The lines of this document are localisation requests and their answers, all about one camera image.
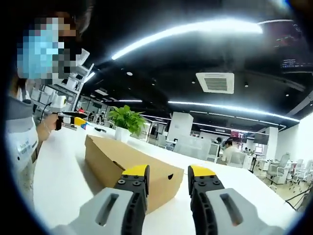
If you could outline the person's left hand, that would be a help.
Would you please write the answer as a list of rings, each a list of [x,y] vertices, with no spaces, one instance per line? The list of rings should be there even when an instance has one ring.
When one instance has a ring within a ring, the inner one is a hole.
[[[38,140],[40,142],[47,140],[52,130],[56,129],[57,120],[57,114],[50,114],[40,124],[37,125],[36,130],[38,134]]]

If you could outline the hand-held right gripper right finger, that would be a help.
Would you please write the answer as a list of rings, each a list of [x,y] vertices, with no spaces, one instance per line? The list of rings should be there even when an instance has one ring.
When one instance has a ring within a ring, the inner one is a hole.
[[[190,209],[197,235],[283,235],[284,229],[265,223],[257,208],[233,188],[225,188],[216,173],[199,165],[188,167]]]

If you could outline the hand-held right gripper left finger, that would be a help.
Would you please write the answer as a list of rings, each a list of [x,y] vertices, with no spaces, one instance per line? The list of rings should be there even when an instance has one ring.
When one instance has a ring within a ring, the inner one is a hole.
[[[140,235],[147,211],[150,167],[136,165],[122,172],[112,188],[87,201],[78,217],[58,225],[52,235]]]

